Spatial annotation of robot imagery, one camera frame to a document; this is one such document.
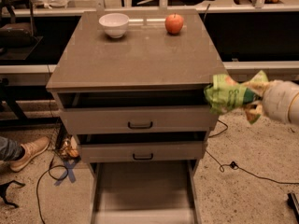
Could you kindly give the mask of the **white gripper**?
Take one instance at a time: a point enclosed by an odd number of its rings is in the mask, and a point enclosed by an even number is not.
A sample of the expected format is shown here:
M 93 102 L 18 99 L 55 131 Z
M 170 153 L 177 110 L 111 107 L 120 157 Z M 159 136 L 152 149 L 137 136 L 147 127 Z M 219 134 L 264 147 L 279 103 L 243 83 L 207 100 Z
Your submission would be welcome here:
M 263 94 L 262 104 L 247 104 L 249 116 L 265 115 L 288 124 L 299 124 L 299 85 L 290 81 L 247 81 L 243 85 L 256 94 Z

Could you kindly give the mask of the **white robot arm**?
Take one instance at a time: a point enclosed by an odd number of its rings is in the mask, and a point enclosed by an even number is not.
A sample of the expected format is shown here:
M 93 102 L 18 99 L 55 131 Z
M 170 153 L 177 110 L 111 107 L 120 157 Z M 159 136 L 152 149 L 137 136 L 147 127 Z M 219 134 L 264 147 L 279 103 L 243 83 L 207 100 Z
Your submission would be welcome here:
M 291 81 L 245 82 L 262 98 L 259 111 L 271 120 L 299 125 L 299 85 Z

